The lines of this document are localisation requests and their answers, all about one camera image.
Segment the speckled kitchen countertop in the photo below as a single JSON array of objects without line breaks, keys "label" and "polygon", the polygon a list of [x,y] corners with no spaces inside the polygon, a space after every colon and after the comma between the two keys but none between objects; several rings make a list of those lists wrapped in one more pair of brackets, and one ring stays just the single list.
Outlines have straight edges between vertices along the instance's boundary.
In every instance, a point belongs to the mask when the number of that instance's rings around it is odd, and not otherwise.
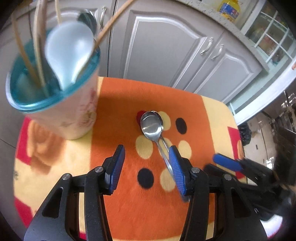
[{"label": "speckled kitchen countertop", "polygon": [[226,30],[228,30],[253,54],[253,56],[257,59],[260,65],[267,72],[269,72],[269,66],[264,61],[262,56],[259,54],[257,49],[253,45],[251,45],[251,42],[247,39],[247,37],[245,37],[243,33],[241,33],[240,30],[232,22],[222,17],[216,10],[212,9],[210,6],[202,3],[201,1],[180,0],[179,2],[208,16],[209,18],[217,22],[219,25],[224,27]]}]

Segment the reddish wooden chopstick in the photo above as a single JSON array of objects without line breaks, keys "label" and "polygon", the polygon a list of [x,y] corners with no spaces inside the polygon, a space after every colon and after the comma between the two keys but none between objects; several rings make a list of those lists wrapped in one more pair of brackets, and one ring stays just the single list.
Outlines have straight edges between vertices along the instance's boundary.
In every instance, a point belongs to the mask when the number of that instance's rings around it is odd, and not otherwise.
[{"label": "reddish wooden chopstick", "polygon": [[106,36],[107,32],[111,29],[111,27],[117,22],[119,17],[135,2],[135,0],[128,0],[126,1],[118,10],[117,12],[110,18],[110,20],[106,23],[102,31],[98,34],[96,41],[94,43],[94,47],[92,48],[92,51],[83,65],[82,69],[79,71],[79,74],[77,75],[77,78],[79,78],[84,70],[86,69],[87,65],[89,64],[91,57],[93,53],[96,51],[96,49],[99,47],[100,43],[103,41],[104,37]]}]

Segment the floral cup teal interior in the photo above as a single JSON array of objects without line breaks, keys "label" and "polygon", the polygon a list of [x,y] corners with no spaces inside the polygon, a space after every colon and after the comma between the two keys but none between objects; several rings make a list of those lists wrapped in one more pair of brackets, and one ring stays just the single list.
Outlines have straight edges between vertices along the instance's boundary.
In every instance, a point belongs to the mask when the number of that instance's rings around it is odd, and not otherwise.
[{"label": "floral cup teal interior", "polygon": [[92,55],[89,65],[76,83],[65,91],[46,86],[49,96],[37,87],[20,55],[6,76],[6,99],[20,113],[46,130],[75,140],[88,133],[96,121],[100,50]]}]

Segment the white cabinet door far right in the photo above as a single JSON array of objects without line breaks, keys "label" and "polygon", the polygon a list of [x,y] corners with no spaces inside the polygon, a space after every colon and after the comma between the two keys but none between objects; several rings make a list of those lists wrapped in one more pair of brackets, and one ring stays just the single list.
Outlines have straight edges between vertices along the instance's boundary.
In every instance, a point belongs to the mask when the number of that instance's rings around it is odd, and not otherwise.
[{"label": "white cabinet door far right", "polygon": [[227,103],[262,70],[254,54],[225,31],[184,90]]}]

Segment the brown wooden chopstick pair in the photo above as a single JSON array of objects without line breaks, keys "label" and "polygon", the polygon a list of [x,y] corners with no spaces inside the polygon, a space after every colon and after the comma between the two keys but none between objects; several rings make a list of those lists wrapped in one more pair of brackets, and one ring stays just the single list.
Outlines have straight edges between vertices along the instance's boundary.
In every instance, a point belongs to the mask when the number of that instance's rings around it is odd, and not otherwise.
[{"label": "brown wooden chopstick pair", "polygon": [[35,60],[41,87],[45,87],[47,80],[47,61],[45,58],[46,42],[46,13],[47,1],[37,1],[34,24],[33,24],[33,43]]}]

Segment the orange yellow patterned towel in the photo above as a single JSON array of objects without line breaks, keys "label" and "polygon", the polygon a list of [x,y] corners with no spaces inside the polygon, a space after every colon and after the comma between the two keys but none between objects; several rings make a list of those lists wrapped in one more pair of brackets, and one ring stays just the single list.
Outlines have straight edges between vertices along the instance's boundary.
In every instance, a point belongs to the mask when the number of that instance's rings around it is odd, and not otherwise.
[{"label": "orange yellow patterned towel", "polygon": [[155,110],[163,137],[195,167],[215,153],[242,157],[239,131],[222,102],[165,86],[100,77],[97,118],[84,137],[67,141],[25,118],[14,167],[15,207],[29,226],[64,173],[86,174],[119,144],[125,162],[117,189],[104,199],[114,240],[178,240],[188,203],[182,200],[155,143],[141,132],[140,117]]}]

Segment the yellow cooking oil bottle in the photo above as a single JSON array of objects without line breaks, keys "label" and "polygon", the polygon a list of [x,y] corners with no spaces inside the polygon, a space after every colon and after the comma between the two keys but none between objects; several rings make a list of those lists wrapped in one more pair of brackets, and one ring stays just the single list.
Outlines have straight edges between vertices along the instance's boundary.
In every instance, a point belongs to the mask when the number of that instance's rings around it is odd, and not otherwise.
[{"label": "yellow cooking oil bottle", "polygon": [[217,11],[221,16],[234,23],[240,14],[238,0],[222,1]]}]

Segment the light bamboo chopstick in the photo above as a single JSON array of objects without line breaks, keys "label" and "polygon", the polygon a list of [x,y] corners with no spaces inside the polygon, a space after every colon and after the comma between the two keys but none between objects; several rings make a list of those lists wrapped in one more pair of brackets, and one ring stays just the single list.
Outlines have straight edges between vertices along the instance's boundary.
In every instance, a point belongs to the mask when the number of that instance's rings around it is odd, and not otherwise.
[{"label": "light bamboo chopstick", "polygon": [[55,0],[55,12],[57,16],[58,25],[60,25],[62,23],[62,17],[61,17],[61,11],[59,6],[59,0]]}]

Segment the light wooden chopstick left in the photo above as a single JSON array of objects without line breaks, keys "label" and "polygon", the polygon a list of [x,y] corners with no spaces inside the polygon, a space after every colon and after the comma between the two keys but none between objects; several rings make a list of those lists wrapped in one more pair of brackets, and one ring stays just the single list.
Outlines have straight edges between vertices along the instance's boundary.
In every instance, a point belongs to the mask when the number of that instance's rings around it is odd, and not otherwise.
[{"label": "light wooden chopstick left", "polygon": [[32,78],[32,80],[34,81],[34,83],[37,85],[37,87],[41,87],[39,78],[34,70],[34,67],[32,66],[31,62],[29,61],[29,58],[27,56],[27,53],[25,52],[21,37],[20,37],[20,33],[19,33],[19,29],[18,29],[18,24],[16,22],[16,17],[15,17],[15,13],[13,12],[11,14],[11,24],[13,26],[13,31],[15,34],[15,39],[16,39],[16,45],[18,47],[18,51],[23,59],[23,62]]}]

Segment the white cabinet door centre-right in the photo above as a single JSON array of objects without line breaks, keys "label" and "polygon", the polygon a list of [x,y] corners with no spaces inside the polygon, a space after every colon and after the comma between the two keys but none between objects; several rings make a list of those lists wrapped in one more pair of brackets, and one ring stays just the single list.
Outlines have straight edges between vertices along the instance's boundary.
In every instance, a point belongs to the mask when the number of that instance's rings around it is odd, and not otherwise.
[{"label": "white cabinet door centre-right", "polygon": [[223,31],[178,1],[135,1],[112,28],[108,75],[184,89]]}]

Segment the steel spoon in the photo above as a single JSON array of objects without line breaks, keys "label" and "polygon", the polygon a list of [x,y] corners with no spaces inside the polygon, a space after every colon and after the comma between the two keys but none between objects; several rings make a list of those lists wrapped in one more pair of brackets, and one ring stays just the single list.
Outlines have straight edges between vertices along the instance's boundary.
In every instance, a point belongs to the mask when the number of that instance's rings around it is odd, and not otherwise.
[{"label": "steel spoon", "polygon": [[169,161],[169,147],[165,139],[162,137],[164,130],[164,123],[162,117],[156,111],[147,111],[140,118],[140,127],[144,136],[150,141],[156,143],[159,152],[166,164],[166,168],[169,171],[173,180],[174,174]]},{"label": "steel spoon", "polygon": [[90,12],[90,11],[81,11],[79,13],[78,18],[77,18],[77,21],[80,21],[80,22],[84,23],[85,25],[87,25],[89,27],[89,29],[92,31],[93,37],[96,36],[97,20],[96,20],[96,18],[93,15],[92,12]]}]

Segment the white glass-front shelf cabinet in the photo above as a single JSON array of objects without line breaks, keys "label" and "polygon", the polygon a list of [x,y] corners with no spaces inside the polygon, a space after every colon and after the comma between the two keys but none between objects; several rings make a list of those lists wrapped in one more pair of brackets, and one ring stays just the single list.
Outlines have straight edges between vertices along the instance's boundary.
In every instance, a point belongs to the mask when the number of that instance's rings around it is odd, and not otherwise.
[{"label": "white glass-front shelf cabinet", "polygon": [[295,57],[295,38],[286,21],[269,1],[255,1],[241,32],[270,69],[286,66]]}]

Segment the black garbage bag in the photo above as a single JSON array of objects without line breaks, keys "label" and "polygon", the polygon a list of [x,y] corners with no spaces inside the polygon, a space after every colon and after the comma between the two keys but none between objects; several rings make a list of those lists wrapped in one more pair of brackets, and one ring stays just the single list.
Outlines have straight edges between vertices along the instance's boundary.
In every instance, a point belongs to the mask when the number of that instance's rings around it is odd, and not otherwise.
[{"label": "black garbage bag", "polygon": [[240,138],[243,146],[246,146],[250,143],[252,138],[252,131],[250,130],[248,123],[244,122],[238,126],[238,130],[240,133]]}]

